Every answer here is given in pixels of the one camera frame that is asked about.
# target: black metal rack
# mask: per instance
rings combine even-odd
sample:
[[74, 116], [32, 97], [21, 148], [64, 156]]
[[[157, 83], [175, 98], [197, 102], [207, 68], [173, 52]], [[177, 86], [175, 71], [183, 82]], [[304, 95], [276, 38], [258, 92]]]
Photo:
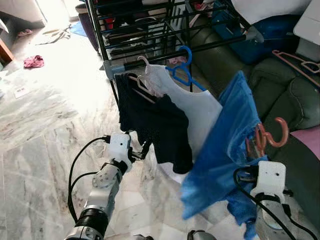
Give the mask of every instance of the black metal rack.
[[[168, 2], [165, 3], [144, 5], [139, 9], [102, 15], [100, 10], [103, 8], [114, 8], [115, 6], [132, 3], [134, 0], [104, 0], [103, 4], [95, 3], [102, 1], [85, 0], [103, 59], [104, 70], [110, 80], [117, 104], [118, 97], [113, 82], [114, 74], [143, 67], [145, 65], [145, 62], [142, 60], [133, 60], [118, 64], [117, 62], [123, 58], [135, 57], [135, 59], [137, 59], [137, 56], [147, 54], [149, 63], [154, 64], [170, 58], [186, 55], [184, 50], [176, 50], [176, 47], [181, 45], [188, 46], [192, 52], [196, 53], [254, 38], [258, 39], [258, 41], [260, 40], [259, 32], [235, 11], [233, 6], [229, 3], [229, 0], [220, 0], [224, 3], [220, 7], [194, 11], [191, 4], [198, 1], [199, 0], [168, 0]], [[181, 6], [183, 6], [185, 10], [182, 12], [176, 11], [176, 9]], [[148, 14], [147, 17], [142, 18], [144, 19], [142, 21], [136, 20], [129, 25], [102, 30], [102, 27], [105, 28], [106, 25], [100, 21], [132, 16], [138, 13], [148, 13], [149, 11], [161, 9], [165, 9], [165, 12]], [[195, 15], [208, 12], [219, 13], [221, 11], [227, 11], [230, 18], [224, 21], [209, 22], [207, 24], [189, 27], [190, 18], [193, 18]], [[180, 29], [173, 28], [172, 23], [177, 20], [183, 20]], [[192, 37], [194, 37], [201, 29], [234, 22], [240, 23], [246, 29], [246, 34], [222, 41], [202, 45], [191, 45]]]

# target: clothes hanger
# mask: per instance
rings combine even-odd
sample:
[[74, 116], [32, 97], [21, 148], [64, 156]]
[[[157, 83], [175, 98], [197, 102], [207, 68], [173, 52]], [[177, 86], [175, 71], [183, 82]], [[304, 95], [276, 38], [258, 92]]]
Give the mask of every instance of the clothes hanger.
[[[184, 84], [186, 86], [190, 86], [190, 84], [192, 83], [192, 84], [196, 85], [202, 91], [205, 91], [206, 89], [192, 78], [192, 76], [191, 76], [191, 74], [190, 74], [190, 72], [189, 72], [189, 70], [187, 68], [187, 66], [190, 65], [191, 61], [192, 61], [192, 52], [191, 52], [190, 48], [188, 48], [185, 45], [179, 47], [179, 50], [183, 50], [183, 49], [188, 52], [188, 60], [187, 60], [187, 62], [186, 63], [182, 62], [181, 65], [175, 66], [174, 68], [170, 68], [170, 67], [166, 66], [165, 69], [167, 69], [170, 72], [172, 72], [172, 77], [175, 80], [177, 80], [178, 82], [180, 82], [180, 83], [182, 83], [182, 84]], [[178, 76], [176, 76], [176, 73], [177, 73], [178, 69], [181, 69], [186, 73], [188, 81], [185, 81], [185, 80], [179, 78]]]
[[[256, 149], [258, 151], [258, 156], [262, 157], [265, 155], [265, 148], [267, 146], [267, 142], [273, 146], [274, 148], [280, 148], [284, 146], [289, 137], [289, 129], [287, 122], [282, 117], [276, 117], [275, 121], [280, 123], [282, 129], [282, 138], [279, 142], [276, 142], [270, 132], [266, 132], [265, 127], [258, 123], [255, 127], [255, 141], [256, 141]], [[252, 155], [252, 150], [250, 148], [249, 140], [245, 139], [245, 145], [248, 152], [248, 156]]]
[[[145, 62], [145, 74], [144, 76], [148, 76], [149, 75], [149, 62], [148, 60], [144, 57], [144, 56], [138, 56], [137, 58], [138, 60], [143, 60]], [[140, 83], [141, 83], [141, 78], [143, 76], [142, 75], [139, 75], [138, 77], [134, 77], [134, 76], [129, 76], [129, 79], [133, 80], [133, 81], [136, 81], [137, 83], [137, 86], [139, 89], [141, 89], [142, 91], [144, 91], [145, 93], [151, 95], [151, 96], [154, 96], [154, 92], [151, 91], [151, 90], [148, 90], [146, 87], [142, 86]], [[137, 91], [136, 89], [132, 89], [133, 91], [135, 91], [137, 94], [139, 94], [141, 97], [143, 97], [144, 99], [146, 99], [147, 101], [149, 101], [150, 103], [154, 104], [155, 101], [153, 101], [152, 99], [150, 99], [149, 97], [143, 95], [141, 92]]]
[[[305, 69], [307, 69], [308, 71], [310, 71], [311, 73], [317, 74], [320, 73], [320, 63], [315, 63], [312, 61], [305, 61], [302, 58], [286, 53], [286, 52], [280, 52], [279, 50], [273, 50], [272, 53], [279, 59], [281, 59], [282, 61], [284, 61], [286, 64], [288, 64], [290, 67], [292, 67], [293, 69], [295, 69], [297, 72], [299, 72], [301, 75], [303, 75], [304, 77], [306, 77], [309, 81], [311, 81], [314, 85], [316, 85], [318, 88], [320, 88], [320, 83], [317, 82], [316, 80], [314, 80], [312, 77], [310, 77], [309, 75], [307, 75], [305, 72], [303, 72], [301, 69], [299, 69], [298, 67], [296, 67], [294, 64], [292, 64], [290, 61], [288, 61], [287, 59], [285, 59], [284, 57], [282, 57], [281, 55], [286, 55], [288, 57], [291, 57], [293, 59], [296, 59], [298, 61], [300, 61], [301, 66], [304, 67]], [[308, 65], [314, 65], [316, 67], [318, 67], [318, 70], [313, 70], [311, 69]]]

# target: marble floor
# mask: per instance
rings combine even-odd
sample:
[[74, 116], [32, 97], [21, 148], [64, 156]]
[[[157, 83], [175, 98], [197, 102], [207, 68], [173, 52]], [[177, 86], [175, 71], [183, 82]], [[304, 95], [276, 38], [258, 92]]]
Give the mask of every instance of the marble floor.
[[[86, 37], [35, 45], [40, 30], [17, 39], [15, 60], [0, 72], [0, 240], [64, 239], [73, 226], [67, 207], [70, 165], [91, 139], [120, 131], [119, 114], [102, 61]], [[23, 59], [41, 55], [45, 66], [23, 69]], [[16, 98], [15, 90], [28, 94]], [[138, 148], [133, 135], [133, 147]], [[96, 171], [106, 156], [103, 143], [79, 158], [73, 176]], [[91, 189], [91, 177], [73, 192], [79, 214]], [[105, 239], [133, 234], [155, 240], [183, 240], [189, 230], [206, 230], [218, 240], [242, 240], [238, 226], [218, 202], [182, 220], [179, 186], [158, 168], [151, 148], [145, 161], [133, 164], [115, 199]]]

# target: white tank top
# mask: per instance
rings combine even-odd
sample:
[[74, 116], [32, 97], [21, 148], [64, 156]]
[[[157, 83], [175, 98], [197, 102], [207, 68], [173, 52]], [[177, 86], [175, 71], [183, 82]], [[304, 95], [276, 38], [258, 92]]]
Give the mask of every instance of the white tank top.
[[[195, 93], [178, 86], [164, 65], [151, 64], [148, 71], [147, 87], [150, 84], [150, 87], [157, 93], [167, 94], [189, 119], [188, 141], [192, 150], [192, 160], [195, 162], [210, 130], [218, 119], [222, 110], [221, 104], [208, 90]], [[181, 183], [185, 177], [185, 174], [173, 172], [172, 163], [162, 163], [160, 166], [169, 177], [178, 183]]]

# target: black shirt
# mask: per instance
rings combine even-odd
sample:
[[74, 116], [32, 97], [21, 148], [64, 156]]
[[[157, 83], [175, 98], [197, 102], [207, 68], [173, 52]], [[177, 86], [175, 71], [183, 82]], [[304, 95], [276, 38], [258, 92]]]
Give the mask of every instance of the black shirt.
[[[193, 162], [187, 134], [189, 120], [185, 113], [171, 102], [168, 95], [161, 98], [149, 95], [128, 76], [137, 77], [133, 73], [115, 76], [121, 130], [136, 131], [141, 145], [151, 139], [159, 164], [170, 162], [173, 163], [175, 173], [187, 173], [191, 170]], [[133, 89], [155, 103], [147, 101]]]

